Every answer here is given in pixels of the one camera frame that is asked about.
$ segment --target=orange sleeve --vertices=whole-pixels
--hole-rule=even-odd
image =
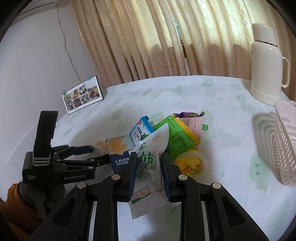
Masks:
[[[9,188],[6,202],[0,202],[0,211],[15,235],[21,241],[26,241],[42,221],[38,219],[37,210],[28,207],[21,200],[19,185],[13,184]]]

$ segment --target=purple candy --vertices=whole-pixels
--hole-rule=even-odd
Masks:
[[[194,113],[194,112],[181,112],[180,114],[173,113],[174,117],[179,118],[186,118],[186,117],[201,117],[205,114],[204,111],[202,111],[200,114]]]

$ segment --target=photo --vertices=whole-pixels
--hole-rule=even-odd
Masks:
[[[87,89],[86,89],[86,86],[83,85],[83,86],[80,86],[78,88],[78,92],[79,92],[79,95],[82,96],[82,95],[85,95],[87,93]]]
[[[88,81],[87,83],[85,83],[85,85],[91,101],[100,98],[100,92],[98,90],[98,84],[96,79]]]
[[[86,93],[83,96],[80,96],[80,100],[81,100],[81,103],[82,104],[86,104],[86,103],[90,102],[88,93]]]
[[[68,111],[74,110],[74,106],[73,106],[73,101],[72,101],[71,95],[70,94],[64,95],[64,100],[65,100],[65,104],[66,104],[67,110]]]
[[[73,100],[73,103],[74,103],[74,107],[77,108],[79,106],[81,106],[81,101],[80,101],[80,98],[77,98],[75,100]]]
[[[73,92],[71,92],[71,97],[72,99],[76,99],[79,97],[78,89],[75,89]]]

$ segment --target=silver bolt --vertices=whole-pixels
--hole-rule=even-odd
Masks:
[[[118,174],[114,174],[111,177],[113,180],[118,180],[120,178],[120,176]]]
[[[179,176],[179,179],[185,181],[187,179],[187,176],[182,174]]]
[[[220,189],[221,184],[220,183],[213,183],[213,188]]]
[[[77,184],[77,187],[78,187],[79,189],[85,188],[85,186],[86,186],[86,184],[83,183],[83,182]]]

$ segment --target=plastic basket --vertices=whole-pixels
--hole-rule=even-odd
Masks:
[[[296,186],[296,103],[277,101],[276,109],[276,154],[285,185]]]

